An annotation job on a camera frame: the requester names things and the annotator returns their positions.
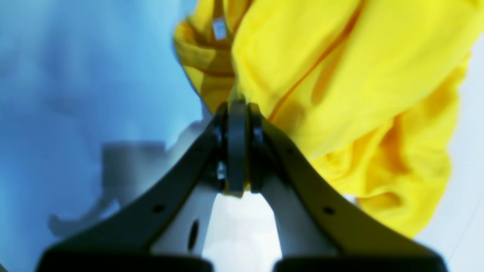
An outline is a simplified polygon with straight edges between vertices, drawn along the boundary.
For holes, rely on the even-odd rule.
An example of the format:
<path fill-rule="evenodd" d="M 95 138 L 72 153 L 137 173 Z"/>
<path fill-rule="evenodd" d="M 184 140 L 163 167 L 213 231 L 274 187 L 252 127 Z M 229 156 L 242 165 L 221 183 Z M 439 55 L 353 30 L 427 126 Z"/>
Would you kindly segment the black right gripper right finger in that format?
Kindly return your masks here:
<path fill-rule="evenodd" d="M 435 251 L 396 233 L 323 179 L 256 104 L 247 107 L 251 179 L 272 208 L 275 272 L 446 272 Z"/>

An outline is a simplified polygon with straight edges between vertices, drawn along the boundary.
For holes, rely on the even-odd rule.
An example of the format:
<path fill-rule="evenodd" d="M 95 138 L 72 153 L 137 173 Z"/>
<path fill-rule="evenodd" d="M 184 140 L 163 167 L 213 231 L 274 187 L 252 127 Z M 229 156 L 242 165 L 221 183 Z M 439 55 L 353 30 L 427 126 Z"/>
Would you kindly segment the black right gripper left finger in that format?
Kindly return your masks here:
<path fill-rule="evenodd" d="M 243 193 L 247 105 L 220 105 L 177 164 L 116 215 L 48 249 L 38 272 L 212 272 L 201 258 L 218 193 Z"/>

